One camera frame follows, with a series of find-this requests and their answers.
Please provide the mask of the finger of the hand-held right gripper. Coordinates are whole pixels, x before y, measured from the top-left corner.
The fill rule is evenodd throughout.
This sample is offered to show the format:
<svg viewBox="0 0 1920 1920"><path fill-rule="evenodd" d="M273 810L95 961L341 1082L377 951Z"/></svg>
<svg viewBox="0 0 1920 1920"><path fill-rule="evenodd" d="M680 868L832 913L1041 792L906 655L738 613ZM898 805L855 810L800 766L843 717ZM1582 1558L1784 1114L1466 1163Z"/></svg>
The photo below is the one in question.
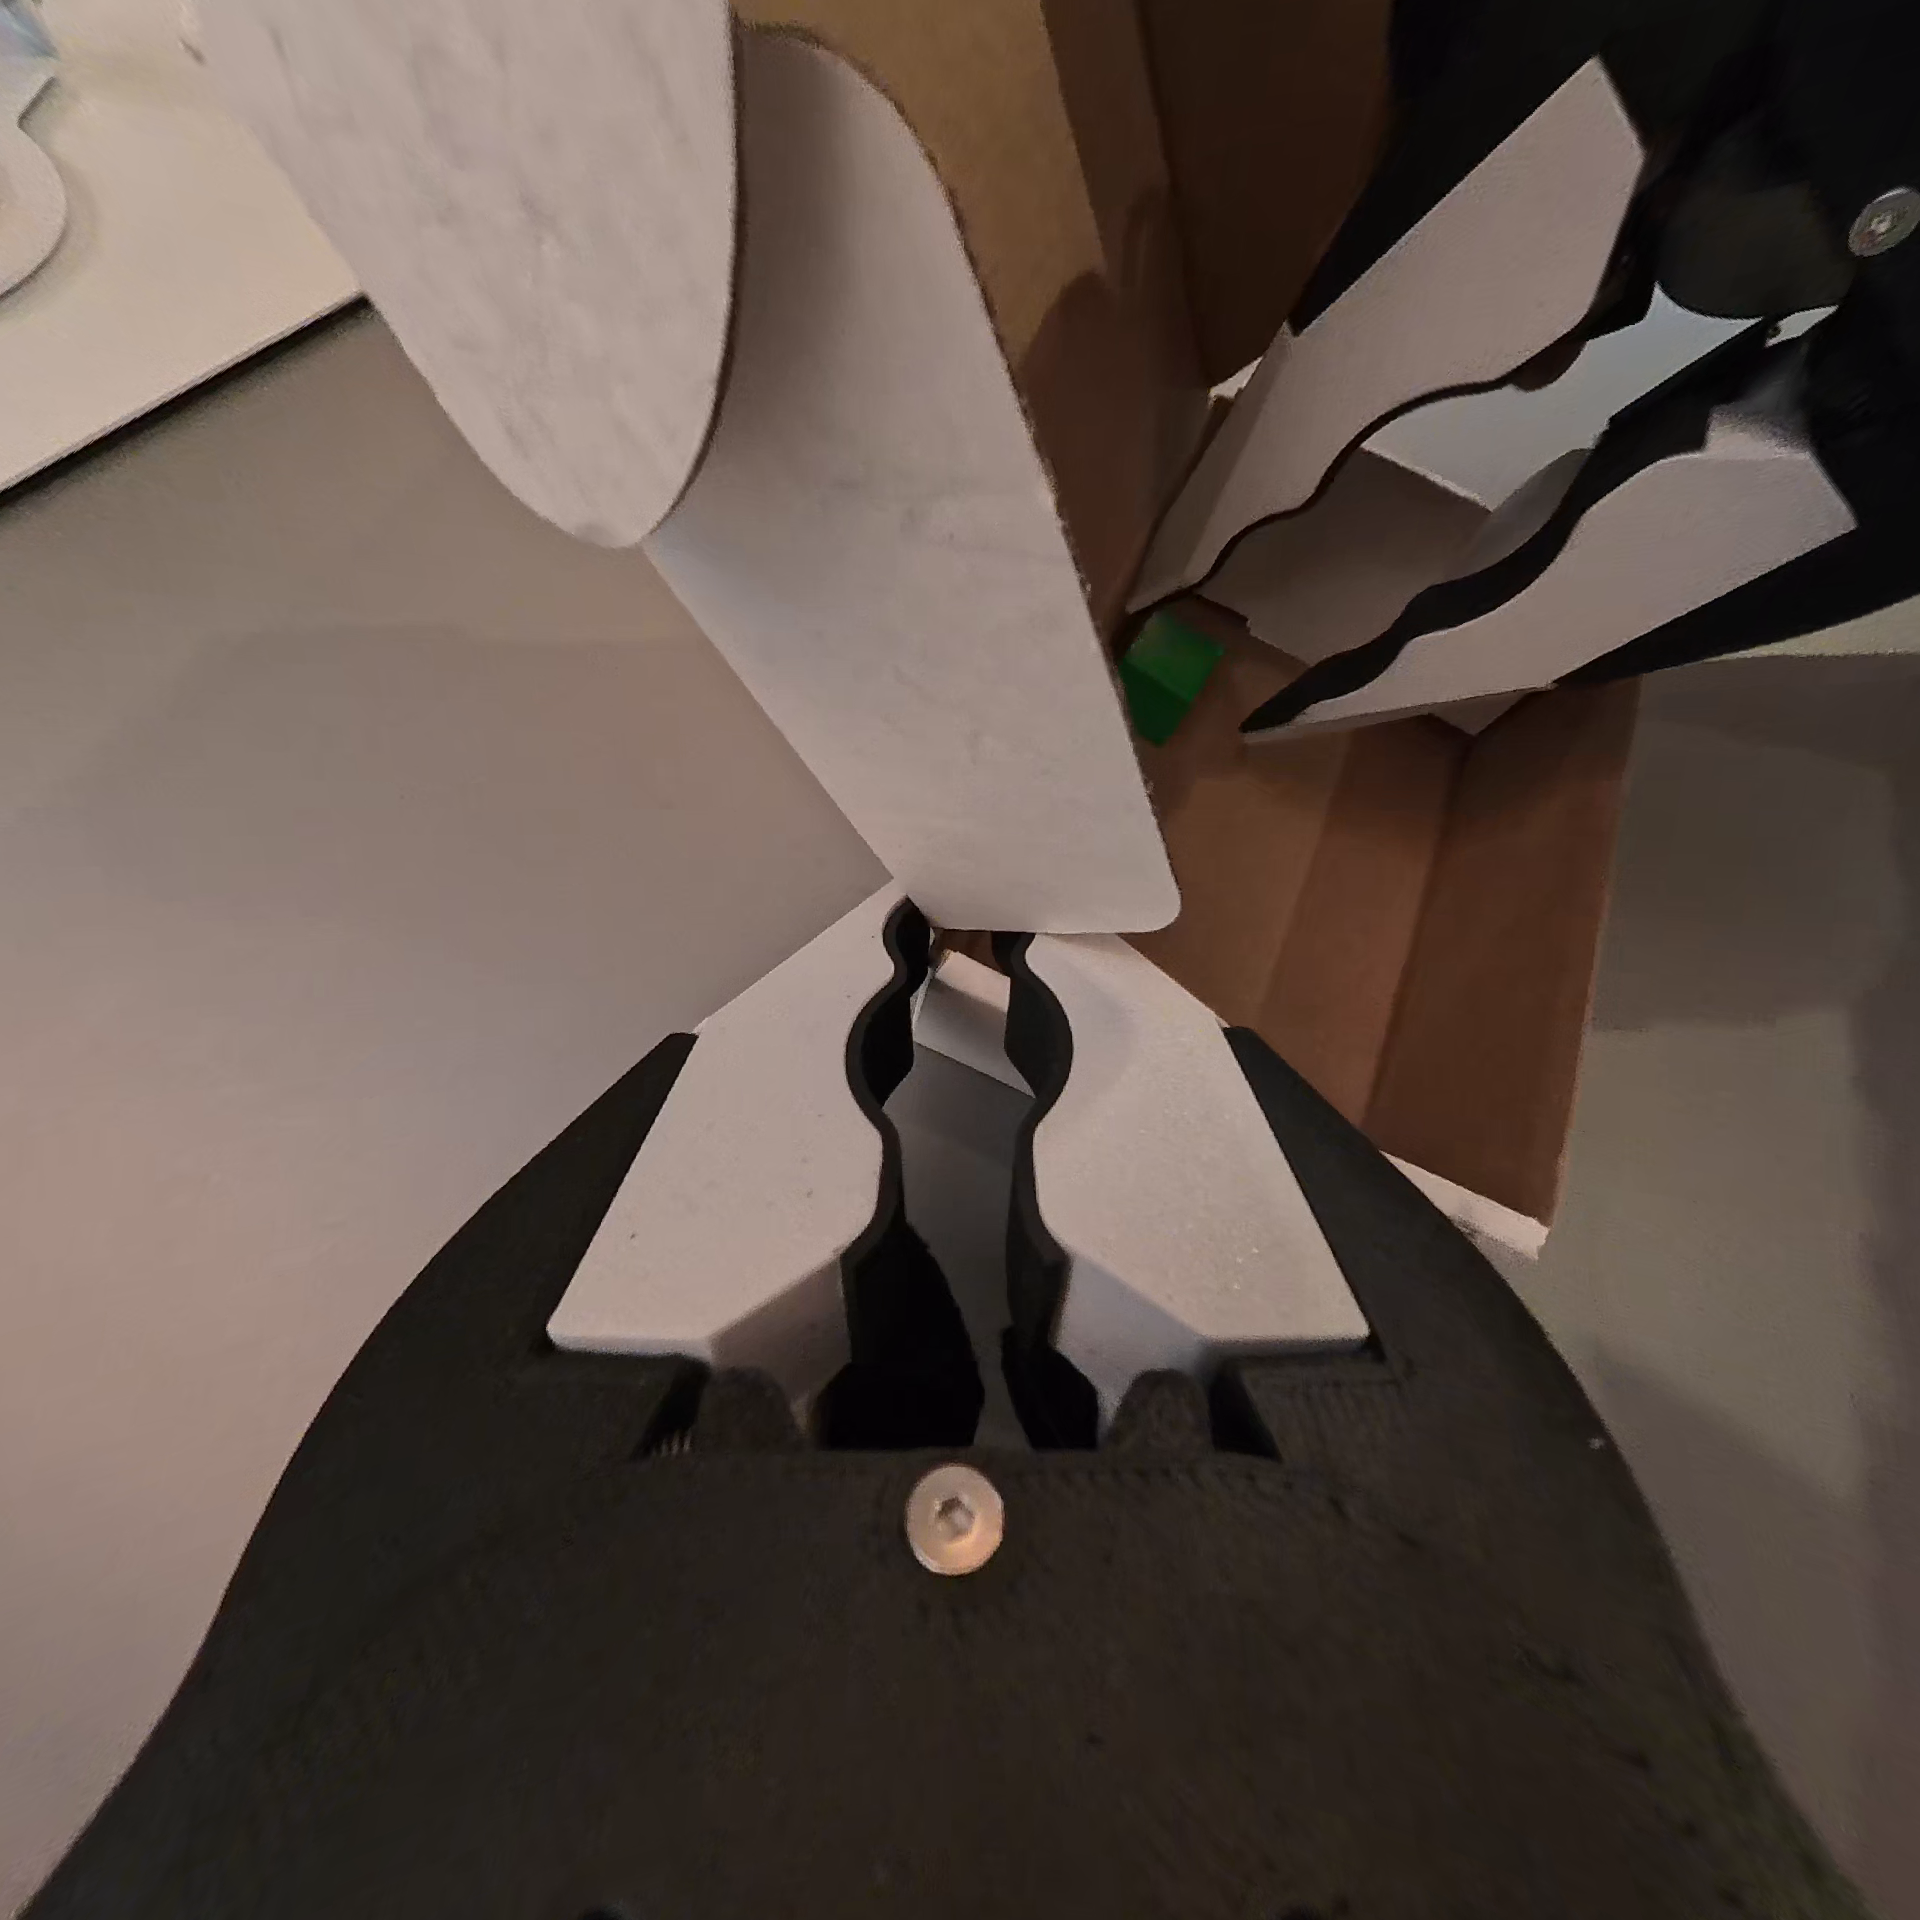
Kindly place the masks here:
<svg viewBox="0 0 1920 1920"><path fill-rule="evenodd" d="M1502 384L1584 319L1643 148L1588 60L1238 389L1141 566L1154 606L1309 504L1387 420Z"/></svg>
<svg viewBox="0 0 1920 1920"><path fill-rule="evenodd" d="M1759 323L1495 514L1477 558L1238 726L1247 743L1544 691L1850 535L1811 431L1813 334Z"/></svg>

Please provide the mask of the green cube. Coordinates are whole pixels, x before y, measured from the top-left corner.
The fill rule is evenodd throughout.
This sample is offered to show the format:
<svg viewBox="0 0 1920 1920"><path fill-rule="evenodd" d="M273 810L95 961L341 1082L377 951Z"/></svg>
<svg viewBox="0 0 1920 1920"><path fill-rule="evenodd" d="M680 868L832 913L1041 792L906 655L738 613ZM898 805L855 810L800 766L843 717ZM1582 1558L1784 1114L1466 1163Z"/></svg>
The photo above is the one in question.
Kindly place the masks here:
<svg viewBox="0 0 1920 1920"><path fill-rule="evenodd" d="M1151 611L1124 639L1115 681L1133 733L1164 748L1212 683L1224 645L1180 611Z"/></svg>

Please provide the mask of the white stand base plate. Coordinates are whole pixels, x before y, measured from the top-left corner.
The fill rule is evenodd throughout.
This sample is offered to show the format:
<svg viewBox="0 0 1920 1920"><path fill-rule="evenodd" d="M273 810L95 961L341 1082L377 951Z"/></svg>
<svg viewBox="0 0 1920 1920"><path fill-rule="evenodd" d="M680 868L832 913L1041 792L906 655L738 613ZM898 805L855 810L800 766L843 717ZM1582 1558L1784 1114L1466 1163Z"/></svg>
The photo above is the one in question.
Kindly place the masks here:
<svg viewBox="0 0 1920 1920"><path fill-rule="evenodd" d="M4 4L4 491L360 300L199 11Z"/></svg>

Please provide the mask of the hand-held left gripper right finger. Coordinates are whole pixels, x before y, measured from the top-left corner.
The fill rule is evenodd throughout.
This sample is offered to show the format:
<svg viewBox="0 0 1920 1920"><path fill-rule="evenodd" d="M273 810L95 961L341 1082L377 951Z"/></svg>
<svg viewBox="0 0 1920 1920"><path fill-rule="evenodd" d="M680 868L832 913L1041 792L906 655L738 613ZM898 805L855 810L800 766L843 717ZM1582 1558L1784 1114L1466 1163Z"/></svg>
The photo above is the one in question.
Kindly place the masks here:
<svg viewBox="0 0 1920 1920"><path fill-rule="evenodd" d="M1006 1231L1023 1429L1109 1429L1150 1374L1349 1358L1371 1329L1227 1026L1124 939L1006 937L1030 1092Z"/></svg>

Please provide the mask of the white cardboard box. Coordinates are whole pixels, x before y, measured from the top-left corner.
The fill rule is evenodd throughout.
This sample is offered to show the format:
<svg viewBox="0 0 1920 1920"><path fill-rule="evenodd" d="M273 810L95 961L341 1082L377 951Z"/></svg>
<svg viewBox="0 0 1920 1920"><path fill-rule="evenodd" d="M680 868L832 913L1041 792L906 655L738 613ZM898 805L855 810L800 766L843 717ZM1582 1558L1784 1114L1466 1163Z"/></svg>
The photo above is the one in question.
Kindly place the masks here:
<svg viewBox="0 0 1920 1920"><path fill-rule="evenodd" d="M1129 4L206 4L216 85L492 474L640 544L953 929L1124 934L1455 1218L1557 1213L1635 690L1136 757L1202 430Z"/></svg>

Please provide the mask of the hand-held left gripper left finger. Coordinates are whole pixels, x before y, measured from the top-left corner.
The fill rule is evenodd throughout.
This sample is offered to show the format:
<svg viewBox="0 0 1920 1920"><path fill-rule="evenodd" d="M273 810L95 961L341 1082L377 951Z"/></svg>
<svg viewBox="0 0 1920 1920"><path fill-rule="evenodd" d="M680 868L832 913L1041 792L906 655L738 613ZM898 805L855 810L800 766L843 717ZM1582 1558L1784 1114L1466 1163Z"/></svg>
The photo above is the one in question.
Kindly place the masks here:
<svg viewBox="0 0 1920 1920"><path fill-rule="evenodd" d="M547 1338L753 1370L791 1403L932 1372L932 1258L890 1100L932 929L881 886L707 1015Z"/></svg>

